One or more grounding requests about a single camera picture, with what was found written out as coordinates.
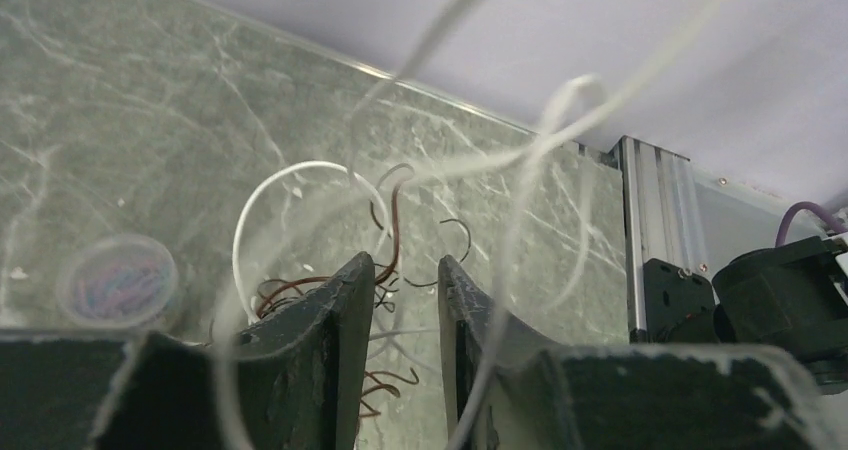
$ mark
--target transparent plastic cup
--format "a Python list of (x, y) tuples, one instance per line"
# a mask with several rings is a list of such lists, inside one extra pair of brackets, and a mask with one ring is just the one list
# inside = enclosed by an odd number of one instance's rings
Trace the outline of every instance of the transparent plastic cup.
[(167, 331), (179, 315), (171, 252), (143, 235), (116, 235), (74, 255), (56, 280), (59, 308), (88, 328)]

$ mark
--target white backdrop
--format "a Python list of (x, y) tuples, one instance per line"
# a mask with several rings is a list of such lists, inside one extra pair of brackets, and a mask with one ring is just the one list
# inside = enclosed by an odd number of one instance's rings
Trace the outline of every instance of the white backdrop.
[[(393, 70), (445, 0), (209, 0)], [(568, 78), (615, 88), (700, 0), (488, 0), (419, 80), (532, 122)], [(697, 45), (602, 131), (791, 200), (848, 203), (848, 0), (730, 0)]]

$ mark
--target metal bracket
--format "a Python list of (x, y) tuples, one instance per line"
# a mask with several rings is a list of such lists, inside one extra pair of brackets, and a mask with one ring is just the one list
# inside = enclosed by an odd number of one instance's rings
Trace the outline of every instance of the metal bracket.
[(659, 259), (710, 279), (689, 159), (631, 137), (616, 149), (624, 178), (631, 342), (647, 341), (643, 267)]

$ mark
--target marble table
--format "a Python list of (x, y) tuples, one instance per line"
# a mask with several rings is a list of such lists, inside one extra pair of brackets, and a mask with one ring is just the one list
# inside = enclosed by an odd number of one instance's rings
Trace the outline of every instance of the marble table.
[[(377, 72), (308, 43), (189, 0), (0, 0), (0, 324), (68, 328), (53, 288), (67, 258), (100, 238), (139, 233), (162, 242), (180, 274), (184, 308), (172, 333), (204, 341), (221, 282), (231, 278), (236, 220), (253, 188), (287, 165), (345, 163), (345, 114)], [(438, 160), (520, 145), (520, 128), (467, 105), (397, 87), (368, 109), (358, 169), (378, 175), (407, 159)], [(561, 342), (626, 341), (620, 173), (576, 145), (558, 149), (527, 211), (509, 303)], [(547, 303), (570, 274), (578, 245), (579, 173), (596, 174), (591, 249), (577, 292)], [(343, 175), (307, 170), (261, 198), (247, 236), (269, 222), (285, 232), (310, 195)], [(439, 258), (461, 256), (489, 286), (492, 255), (512, 190), (512, 172), (492, 172), (401, 192), (406, 275), (433, 280)], [(278, 258), (267, 276), (334, 272), (372, 241), (367, 207), (351, 208)], [(385, 262), (387, 253), (377, 255)], [(250, 271), (252, 262), (241, 262)], [(401, 288), (403, 327), (437, 326), (435, 288)], [(390, 323), (384, 309), (376, 315)], [(438, 335), (398, 342), (439, 367)], [(441, 378), (388, 350), (371, 370), (408, 372), (417, 387), (374, 394), (383, 415), (364, 422), (358, 447), (444, 444)]]

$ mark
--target gray marble tabletop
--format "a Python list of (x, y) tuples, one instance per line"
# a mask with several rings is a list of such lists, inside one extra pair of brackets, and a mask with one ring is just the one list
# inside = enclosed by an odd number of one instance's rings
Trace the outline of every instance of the gray marble tabletop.
[[(244, 201), (287, 165), (345, 163), (343, 118), (377, 78), (189, 0), (0, 0), (0, 324), (72, 326), (53, 296), (58, 268), (98, 239), (138, 233), (162, 242), (177, 263), (185, 299), (173, 334), (204, 340), (217, 289), (231, 275)], [(438, 160), (529, 139), (517, 127), (408, 87), (368, 109), (365, 121), (370, 134), (359, 142), (357, 162), (372, 174), (410, 158)], [(556, 340), (624, 342), (621, 175), (580, 153), (573, 145), (558, 149), (544, 172), (525, 216), (509, 303)], [(576, 258), (578, 174), (587, 166), (597, 178), (586, 272), (575, 296), (551, 308)], [(309, 195), (328, 185), (343, 191), (344, 178), (307, 170), (273, 186), (251, 214), (248, 237), (274, 219), (284, 232), (296, 224), (290, 210), (309, 211)], [(485, 289), (512, 181), (512, 172), (493, 172), (401, 192), (406, 275), (433, 280), (442, 255), (461, 256), (462, 229), (438, 224), (460, 218), (473, 236), (464, 266)], [(352, 209), (281, 255), (268, 276), (330, 274), (373, 231), (367, 207)], [(403, 327), (436, 327), (435, 288), (401, 291)], [(385, 310), (375, 314), (390, 323)], [(439, 367), (436, 333), (398, 342)], [(369, 399), (383, 415), (363, 423), (359, 448), (445, 442), (440, 376), (392, 349), (368, 362), (371, 370), (410, 366), (421, 384), (401, 385), (400, 398)]]

